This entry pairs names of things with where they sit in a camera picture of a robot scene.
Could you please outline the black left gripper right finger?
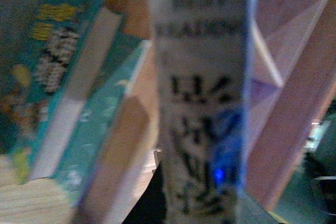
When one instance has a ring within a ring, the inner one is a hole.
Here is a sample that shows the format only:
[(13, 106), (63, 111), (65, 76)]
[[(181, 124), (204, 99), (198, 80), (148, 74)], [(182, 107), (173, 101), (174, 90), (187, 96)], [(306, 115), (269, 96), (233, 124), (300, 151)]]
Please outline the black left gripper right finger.
[(278, 224), (278, 221), (244, 191), (240, 197), (237, 223)]

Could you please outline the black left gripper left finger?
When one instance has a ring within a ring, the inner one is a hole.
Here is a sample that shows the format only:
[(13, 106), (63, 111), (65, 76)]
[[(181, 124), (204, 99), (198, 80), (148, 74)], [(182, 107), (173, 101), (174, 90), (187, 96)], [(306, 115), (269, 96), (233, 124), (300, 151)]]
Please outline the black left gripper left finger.
[(122, 224), (165, 223), (166, 211), (162, 165), (159, 163), (146, 190), (123, 220)]

